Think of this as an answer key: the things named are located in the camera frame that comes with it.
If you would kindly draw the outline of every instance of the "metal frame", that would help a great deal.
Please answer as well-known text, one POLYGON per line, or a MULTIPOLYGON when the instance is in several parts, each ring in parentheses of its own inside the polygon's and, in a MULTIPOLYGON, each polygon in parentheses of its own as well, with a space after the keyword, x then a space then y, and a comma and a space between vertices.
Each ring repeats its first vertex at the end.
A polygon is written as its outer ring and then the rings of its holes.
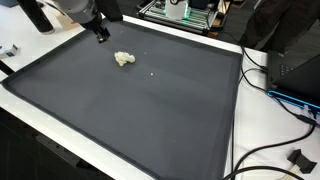
POLYGON ((210 9, 198 10, 191 8, 190 16, 182 20, 172 20, 165 16, 164 7, 159 0, 153 0, 139 11, 139 16, 145 20, 186 30, 197 34, 207 34, 211 31, 213 21, 216 19, 218 11, 210 9))

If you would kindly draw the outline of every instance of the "electronic equipment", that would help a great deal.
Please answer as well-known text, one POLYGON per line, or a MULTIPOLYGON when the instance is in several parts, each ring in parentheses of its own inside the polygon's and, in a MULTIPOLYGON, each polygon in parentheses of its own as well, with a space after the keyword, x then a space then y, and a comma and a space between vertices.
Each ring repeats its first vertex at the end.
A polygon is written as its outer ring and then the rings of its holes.
POLYGON ((284 64, 279 53, 268 53, 268 95, 320 114, 320 54, 296 68, 284 64))
POLYGON ((148 4, 140 3, 137 7, 140 9, 139 17, 147 21, 203 35, 221 31, 226 22, 226 15, 218 12, 219 7, 223 5, 222 0, 214 0, 214 3, 210 1, 210 4, 207 0, 201 2, 152 0, 148 4), (213 25, 216 18, 222 19, 221 25, 213 25))

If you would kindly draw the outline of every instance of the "black cloth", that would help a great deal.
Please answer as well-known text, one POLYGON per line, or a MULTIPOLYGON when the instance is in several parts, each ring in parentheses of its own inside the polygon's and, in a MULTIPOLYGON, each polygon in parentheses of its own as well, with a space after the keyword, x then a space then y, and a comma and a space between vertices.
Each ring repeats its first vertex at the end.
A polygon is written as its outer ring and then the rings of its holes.
POLYGON ((263 50, 285 53, 318 18, 320 0, 264 0, 250 17, 239 44, 255 48, 278 25, 263 50))

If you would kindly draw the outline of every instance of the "cable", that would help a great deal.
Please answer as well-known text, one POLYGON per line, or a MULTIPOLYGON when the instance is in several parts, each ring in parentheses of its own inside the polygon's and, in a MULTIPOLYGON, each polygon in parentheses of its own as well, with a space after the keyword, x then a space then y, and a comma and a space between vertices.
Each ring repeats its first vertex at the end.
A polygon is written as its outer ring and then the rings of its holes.
MULTIPOLYGON (((232 34, 230 34, 230 33, 228 33, 228 32, 221 32, 221 33, 224 33, 224 34, 227 34, 227 35, 229 35, 237 44, 239 44, 239 41, 238 40, 236 40, 236 38, 232 35, 232 34)), ((242 48, 242 50, 244 51, 244 53, 245 53, 245 55, 248 57, 248 59, 254 64, 254 65, 256 65, 256 66, 258 66, 259 68, 261 68, 261 69, 263 69, 263 70, 265 70, 265 71, 268 71, 268 68, 267 67, 265 67, 265 66, 261 66, 261 65, 259 65, 258 63, 256 63, 249 55, 248 55, 248 53, 247 53, 247 51, 246 51, 246 49, 244 48, 244 47, 241 47, 242 48)))
POLYGON ((290 113, 291 115, 293 115, 297 119, 299 119, 299 120, 301 120, 301 121, 303 121, 303 122, 305 122, 307 124, 311 124, 311 125, 315 124, 316 127, 320 128, 320 124, 317 121, 315 121, 313 119, 310 119, 310 118, 308 118, 308 117, 306 117, 304 115, 301 115, 301 114, 298 115, 296 113, 293 113, 279 99, 277 99, 275 97, 272 97, 272 98, 275 99, 284 110, 286 110, 288 113, 290 113))
POLYGON ((240 84, 241 80, 243 79, 243 77, 246 75, 246 73, 248 73, 249 71, 260 71, 260 72, 262 72, 262 73, 266 73, 266 71, 264 71, 264 70, 262 70, 262 69, 258 69, 258 68, 248 69, 248 70, 246 70, 246 71, 241 75, 241 77, 240 77, 240 79, 239 79, 239 84, 240 84))
MULTIPOLYGON (((244 48, 243 48, 243 47, 241 47, 241 49, 242 49, 242 61, 243 61, 245 51, 244 51, 244 48)), ((258 87, 258 86, 253 85, 253 84, 247 79, 247 77, 246 77, 245 74, 246 74, 247 72, 249 72, 249 71, 250 71, 250 69, 247 70, 246 72, 244 72, 244 71, 243 71, 243 67, 242 67, 242 65, 241 65, 242 77, 249 83, 249 85, 251 85, 252 87, 257 88, 257 89, 259 89, 259 90, 267 93, 267 91, 266 91, 265 89, 262 89, 262 88, 260 88, 260 87, 258 87)), ((316 121, 311 120, 311 119, 309 119, 309 118, 307 118, 307 117, 305 117, 305 116, 302 116, 302 115, 297 115, 297 114, 289 111, 289 109, 286 108, 286 107, 282 104, 282 102, 280 102, 278 99, 276 99, 276 100, 280 103, 280 105, 281 105, 287 112, 289 112, 290 114, 292 114, 293 116, 295 116, 297 119, 299 119, 299 120, 301 120, 301 121, 303 121, 303 122, 305 122, 305 123, 311 124, 311 125, 312 125, 312 126, 311 126, 311 129, 310 129, 305 135, 303 135, 303 136, 301 136, 301 137, 299 137, 299 138, 296 138, 296 139, 293 139, 293 140, 290 140, 290 141, 285 141, 285 142, 277 143, 277 144, 271 144, 271 145, 266 145, 266 146, 258 147, 258 148, 255 148, 255 149, 247 152, 247 153, 246 153, 245 155, 243 155, 243 156, 240 158, 240 160, 237 162, 237 164, 236 164, 233 172, 238 171, 241 163, 242 163, 249 155, 251 155, 251 154, 253 154, 253 153, 257 152, 257 151, 263 150, 263 149, 268 149, 268 148, 283 146, 283 145, 291 144, 291 143, 298 142, 298 141, 301 141, 301 140, 303 140, 303 139, 306 139, 306 138, 308 138, 308 137, 313 133, 313 131, 315 130, 316 125, 318 126, 318 124, 317 124, 316 121)), ((232 147, 231 147, 231 148, 232 148, 232 149, 231 149, 231 151, 232 151, 232 156, 231 156, 232 163, 231 163, 231 164, 233 164, 233 156, 234 156, 234 154, 233 154, 233 153, 234 153, 234 152, 233 152, 233 151, 234 151, 234 149, 233 149, 233 148, 234 148, 234 125, 233 125, 232 131, 233 131, 233 132, 232 132, 232 133, 233 133, 233 136, 232 136, 232 137, 233 137, 233 139, 232 139, 232 143, 233 143, 233 144, 232 144, 232 147)))
POLYGON ((237 171, 241 165, 241 163, 251 154, 257 152, 257 151, 260 151, 260 150, 263 150, 263 149, 268 149, 268 148, 274 148, 274 147, 279 147, 279 146, 284 146, 284 145, 287 145, 287 144, 291 144, 291 143, 295 143, 295 142, 298 142, 298 141, 301 141, 301 140, 304 140, 306 138, 308 138, 314 131, 315 129, 315 124, 312 125, 311 129, 303 136, 299 137, 299 138, 296 138, 296 139, 293 139, 293 140, 290 140, 290 141, 285 141, 285 142, 281 142, 281 143, 277 143, 277 144, 271 144, 271 145, 267 145, 267 146, 262 146, 262 147, 258 147, 258 148, 255 148, 249 152, 247 152, 245 155, 243 155, 240 160, 237 162, 235 168, 234 168, 234 171, 237 171))
POLYGON ((272 167, 272 166, 252 166, 252 167, 247 167, 247 168, 243 168, 243 169, 239 169, 237 171, 234 171, 232 172, 231 174, 227 175, 226 177, 224 177, 222 180, 228 180, 230 178, 234 179, 236 177, 236 175, 240 174, 240 173, 243 173, 243 172, 247 172, 247 171, 253 171, 253 170, 271 170, 271 171, 278 171, 278 172, 282 172, 282 173, 285 173, 285 174, 288 174, 298 180, 304 180, 302 177, 290 172, 290 171, 287 171, 287 170, 284 170, 284 169, 281 169, 281 168, 278 168, 278 167, 272 167))

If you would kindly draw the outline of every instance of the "gray mat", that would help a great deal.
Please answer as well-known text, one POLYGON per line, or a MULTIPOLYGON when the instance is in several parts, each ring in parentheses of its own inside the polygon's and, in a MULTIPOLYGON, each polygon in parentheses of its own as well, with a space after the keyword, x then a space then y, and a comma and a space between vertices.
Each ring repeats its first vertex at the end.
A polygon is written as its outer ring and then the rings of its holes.
POLYGON ((126 22, 107 26, 111 43, 86 31, 4 87, 155 178, 221 179, 241 55, 126 22), (119 67, 115 51, 136 63, 119 67))

